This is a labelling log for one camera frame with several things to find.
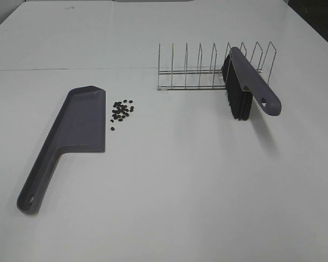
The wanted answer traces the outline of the pile of coffee beans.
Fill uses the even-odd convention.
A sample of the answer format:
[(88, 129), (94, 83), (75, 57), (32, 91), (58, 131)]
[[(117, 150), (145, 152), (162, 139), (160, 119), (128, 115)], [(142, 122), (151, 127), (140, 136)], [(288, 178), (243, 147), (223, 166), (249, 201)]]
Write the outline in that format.
[(134, 112), (134, 109), (134, 101), (132, 99), (115, 101), (112, 106), (110, 121), (112, 123), (122, 122), (124, 119), (130, 117), (130, 115)]

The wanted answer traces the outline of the purple plastic dustpan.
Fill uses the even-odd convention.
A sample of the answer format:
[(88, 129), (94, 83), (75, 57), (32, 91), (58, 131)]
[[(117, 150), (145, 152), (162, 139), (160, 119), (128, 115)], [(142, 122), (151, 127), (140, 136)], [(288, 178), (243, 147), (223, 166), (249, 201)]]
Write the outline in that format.
[(38, 213), (59, 158), (66, 153), (103, 153), (106, 92), (96, 86), (70, 90), (17, 198), (24, 214)]

